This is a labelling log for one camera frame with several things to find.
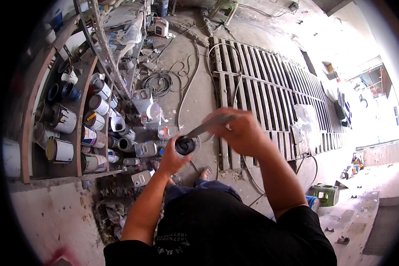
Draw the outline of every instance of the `tire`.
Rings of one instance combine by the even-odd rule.
[[[360,103],[361,103],[365,108],[368,107],[368,101],[367,101],[366,99],[360,100]]]

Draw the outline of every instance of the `blue pants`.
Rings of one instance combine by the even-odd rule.
[[[212,189],[212,190],[227,192],[227,193],[231,194],[232,196],[234,196],[237,200],[242,202],[239,194],[231,186],[225,185],[222,182],[217,181],[217,180],[208,181],[208,180],[200,179],[200,180],[195,181],[193,188],[189,188],[186,186],[172,185],[167,191],[167,195],[164,200],[164,209],[170,201],[172,201],[186,193],[189,193],[192,191],[197,191],[200,189]]]

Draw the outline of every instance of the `plastic stool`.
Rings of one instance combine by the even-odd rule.
[[[339,193],[337,186],[318,183],[310,188],[308,195],[319,198],[320,207],[331,207],[337,204]]]
[[[221,20],[225,25],[228,25],[229,21],[235,14],[237,7],[237,0],[218,0],[214,5],[213,10],[210,12],[210,17],[212,19]]]

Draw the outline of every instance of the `foot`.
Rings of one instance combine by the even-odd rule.
[[[208,180],[208,177],[211,176],[211,167],[206,166],[202,170],[201,175],[199,176],[199,179],[201,180]]]

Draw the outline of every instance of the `man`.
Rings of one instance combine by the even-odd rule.
[[[235,114],[237,119],[228,123],[229,129],[222,125],[209,132],[223,137],[235,152],[259,161],[277,222],[244,205],[231,187],[207,182],[209,168],[195,188],[183,191],[172,185],[170,176],[192,158],[176,155],[175,137],[164,150],[160,168],[130,210],[121,241],[104,248],[106,264],[127,265],[142,258],[144,265],[336,265],[318,215],[308,207],[296,174],[277,146],[249,112],[220,108],[206,120],[221,113]],[[171,198],[165,201],[154,243],[167,182]]]

